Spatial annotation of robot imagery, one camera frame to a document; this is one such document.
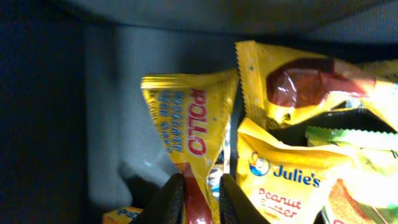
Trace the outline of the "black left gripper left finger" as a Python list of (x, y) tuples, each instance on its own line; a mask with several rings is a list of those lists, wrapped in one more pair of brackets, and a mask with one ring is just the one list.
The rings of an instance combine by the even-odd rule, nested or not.
[(181, 224), (183, 221), (184, 178), (173, 174), (158, 187), (142, 177), (130, 179), (130, 193), (134, 205), (143, 205), (143, 211), (133, 219), (133, 224)]

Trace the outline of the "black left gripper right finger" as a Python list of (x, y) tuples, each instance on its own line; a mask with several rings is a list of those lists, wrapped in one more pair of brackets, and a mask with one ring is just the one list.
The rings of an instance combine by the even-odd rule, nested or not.
[(230, 174), (220, 179), (219, 208), (222, 224), (269, 224)]

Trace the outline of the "green yellow snack packet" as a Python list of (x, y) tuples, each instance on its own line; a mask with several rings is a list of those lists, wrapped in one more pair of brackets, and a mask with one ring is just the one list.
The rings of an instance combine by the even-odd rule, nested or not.
[(353, 165), (322, 209), (325, 223), (397, 223), (397, 135), (309, 126), (309, 146), (335, 145)]

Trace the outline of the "yellow orange snack packet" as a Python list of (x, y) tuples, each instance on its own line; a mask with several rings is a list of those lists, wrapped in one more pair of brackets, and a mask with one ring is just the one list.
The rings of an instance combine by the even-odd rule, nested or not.
[(313, 223), (351, 155), (336, 146), (288, 146), (249, 118), (238, 128), (236, 181), (271, 223)]

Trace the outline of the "yellow Apollo cake packet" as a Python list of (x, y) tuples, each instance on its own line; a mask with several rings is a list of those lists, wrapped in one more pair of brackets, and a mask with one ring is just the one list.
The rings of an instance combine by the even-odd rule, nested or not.
[(233, 68), (149, 74), (141, 90), (170, 160), (184, 176), (184, 223), (219, 223), (208, 175), (224, 148), (239, 82)]
[(397, 129), (397, 78), (387, 67), (363, 69), (327, 55), (236, 43), (246, 117), (282, 129), (329, 111), (366, 109)]

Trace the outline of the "black gift box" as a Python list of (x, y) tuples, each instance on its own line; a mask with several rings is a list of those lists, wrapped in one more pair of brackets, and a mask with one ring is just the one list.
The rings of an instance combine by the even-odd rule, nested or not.
[(141, 77), (233, 68), (240, 40), (394, 59), (397, 2), (2, 1), (1, 222), (146, 207), (177, 170)]

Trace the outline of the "yellow Julie's peanut butter packet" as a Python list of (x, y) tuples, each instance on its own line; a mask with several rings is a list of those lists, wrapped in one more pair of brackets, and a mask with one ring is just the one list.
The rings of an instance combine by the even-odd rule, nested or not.
[(141, 208), (123, 207), (105, 213), (102, 218), (102, 224), (129, 224), (142, 212)]

